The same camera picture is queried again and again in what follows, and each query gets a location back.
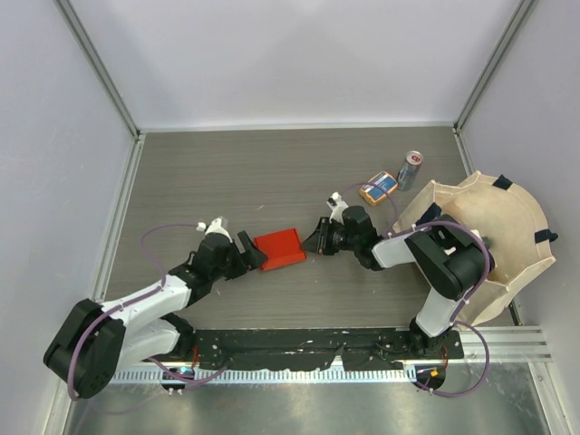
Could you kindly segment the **red paper box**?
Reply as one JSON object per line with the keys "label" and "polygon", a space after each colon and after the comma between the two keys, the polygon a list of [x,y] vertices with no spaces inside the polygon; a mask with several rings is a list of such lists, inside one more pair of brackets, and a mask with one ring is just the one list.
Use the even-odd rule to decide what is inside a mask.
{"label": "red paper box", "polygon": [[254,238],[256,247],[267,260],[260,266],[261,271],[270,271],[285,266],[302,263],[306,253],[301,248],[301,240],[296,228],[287,228]]}

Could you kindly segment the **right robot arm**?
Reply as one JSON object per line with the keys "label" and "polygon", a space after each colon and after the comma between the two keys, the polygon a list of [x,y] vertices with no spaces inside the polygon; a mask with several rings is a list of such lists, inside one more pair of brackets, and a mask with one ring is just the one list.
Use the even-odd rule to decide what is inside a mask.
{"label": "right robot arm", "polygon": [[459,309],[469,299],[468,292],[495,268],[488,239],[449,215],[422,222],[407,233],[383,237],[363,207],[347,207],[321,217],[301,248],[323,256],[349,251],[362,267],[372,271],[416,264],[430,291],[411,320],[409,343],[402,351],[421,358],[440,349]]}

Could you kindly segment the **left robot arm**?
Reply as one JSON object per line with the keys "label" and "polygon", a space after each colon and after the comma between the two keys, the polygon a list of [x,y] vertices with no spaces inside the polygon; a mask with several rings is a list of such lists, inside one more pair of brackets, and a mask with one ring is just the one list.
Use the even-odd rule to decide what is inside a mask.
{"label": "left robot arm", "polygon": [[232,280],[268,259],[245,231],[233,241],[225,230],[208,232],[187,260],[153,285],[124,298],[75,304],[43,356],[73,401],[101,392],[119,371],[157,355],[172,361],[192,353],[189,323],[176,313],[208,295],[215,282]]}

